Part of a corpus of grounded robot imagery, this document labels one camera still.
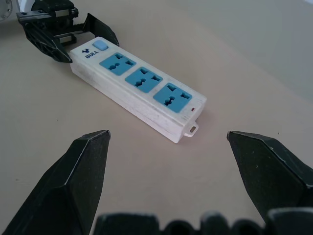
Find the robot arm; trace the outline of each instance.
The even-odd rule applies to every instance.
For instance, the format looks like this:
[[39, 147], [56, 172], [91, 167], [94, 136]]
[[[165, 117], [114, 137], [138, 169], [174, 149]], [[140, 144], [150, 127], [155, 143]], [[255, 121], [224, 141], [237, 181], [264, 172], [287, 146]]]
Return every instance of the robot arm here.
[[[75, 140], [40, 179], [3, 235], [88, 235], [100, 199], [109, 131]], [[246, 190], [264, 218], [231, 227], [218, 212], [201, 217], [200, 230], [175, 220], [160, 231], [153, 214], [98, 217], [94, 235], [312, 235], [313, 170], [279, 141], [232, 131], [227, 139]]]
[[[12, 12], [11, 0], [0, 0], [1, 19]], [[18, 0], [16, 13], [27, 39], [42, 53], [58, 62], [71, 63], [64, 46], [76, 43], [75, 34], [91, 32], [119, 46], [114, 32], [106, 24], [88, 14], [85, 22], [74, 25], [78, 9], [70, 0]]]

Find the black robotic claw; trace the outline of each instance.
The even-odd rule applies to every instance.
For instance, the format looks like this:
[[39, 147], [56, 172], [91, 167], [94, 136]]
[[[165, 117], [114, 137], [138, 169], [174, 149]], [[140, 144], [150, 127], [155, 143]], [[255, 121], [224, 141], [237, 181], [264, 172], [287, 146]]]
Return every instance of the black robotic claw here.
[[102, 192], [109, 131], [76, 139], [43, 175], [4, 235], [88, 235]]
[[[87, 235], [99, 202], [110, 133], [100, 131], [73, 142], [41, 178], [15, 215], [5, 235]], [[202, 216], [200, 230], [170, 222], [163, 231], [150, 214], [104, 214], [94, 235], [312, 235], [313, 170], [279, 141], [229, 132], [246, 190], [265, 227], [250, 220], [229, 226], [218, 212]]]
[[313, 170], [278, 140], [238, 131], [229, 132], [227, 139], [263, 218], [273, 208], [313, 206]]
[[96, 17], [88, 13], [85, 23], [74, 25], [76, 17], [78, 9], [69, 0], [36, 0], [32, 11], [17, 13], [27, 39], [58, 62], [72, 63], [63, 46], [76, 43], [75, 34], [91, 32], [119, 46], [114, 32]]

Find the socket hole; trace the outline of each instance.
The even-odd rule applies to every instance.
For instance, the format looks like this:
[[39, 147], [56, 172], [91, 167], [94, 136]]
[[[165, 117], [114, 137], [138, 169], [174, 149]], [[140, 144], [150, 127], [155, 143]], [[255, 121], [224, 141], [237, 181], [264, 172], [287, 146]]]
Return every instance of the socket hole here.
[[132, 63], [130, 60], [126, 61], [125, 64], [134, 65], [134, 63]]
[[186, 95], [184, 92], [180, 96], [185, 98], [185, 99], [189, 99], [190, 98], [190, 96]]
[[109, 70], [115, 69], [116, 66], [119, 66], [119, 63], [115, 63], [114, 65], [111, 65], [111, 66], [109, 67]]
[[142, 78], [142, 79], [140, 80], [140, 82], [136, 82], [135, 86], [136, 86], [136, 87], [140, 87], [140, 86], [142, 85], [142, 83], [144, 83], [145, 81], [146, 81], [146, 79]]
[[170, 96], [170, 99], [167, 99], [164, 104], [165, 104], [166, 106], [168, 106], [169, 104], [172, 103], [172, 101], [173, 101], [174, 99], [175, 99], [175, 97]]
[[144, 69], [140, 69], [140, 72], [142, 72], [143, 74], [146, 74], [148, 71], [146, 71]]
[[152, 79], [152, 80], [155, 80], [155, 81], [160, 81], [160, 79], [157, 78], [157, 76], [155, 76], [155, 75], [154, 75], [151, 79]]
[[168, 85], [167, 86], [171, 91], [174, 91], [176, 88], [175, 87], [173, 87], [173, 86], [171, 86], [171, 85]]
[[194, 133], [195, 129], [196, 129], [196, 127], [193, 126], [193, 127], [190, 129], [190, 133]]
[[123, 58], [123, 56], [121, 56], [119, 54], [116, 54], [115, 56], [117, 57], [118, 60]]

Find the screw hole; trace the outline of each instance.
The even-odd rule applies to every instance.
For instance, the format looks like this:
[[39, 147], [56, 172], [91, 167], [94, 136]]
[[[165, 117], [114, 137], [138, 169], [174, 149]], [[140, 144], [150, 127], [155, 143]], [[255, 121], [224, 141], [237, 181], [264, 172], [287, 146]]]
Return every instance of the screw hole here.
[[193, 127], [190, 129], [190, 133], [194, 133], [195, 129], [196, 129], [196, 127], [193, 126]]

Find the brand logo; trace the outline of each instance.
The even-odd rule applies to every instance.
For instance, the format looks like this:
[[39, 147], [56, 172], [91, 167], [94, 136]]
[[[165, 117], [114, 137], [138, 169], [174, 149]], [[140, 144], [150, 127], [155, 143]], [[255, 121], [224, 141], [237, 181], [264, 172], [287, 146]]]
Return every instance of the brand logo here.
[[89, 59], [90, 57], [94, 56], [95, 54], [98, 54], [99, 52], [98, 51], [93, 51], [92, 53], [88, 54], [88, 55], [85, 55], [85, 57], [87, 59]]

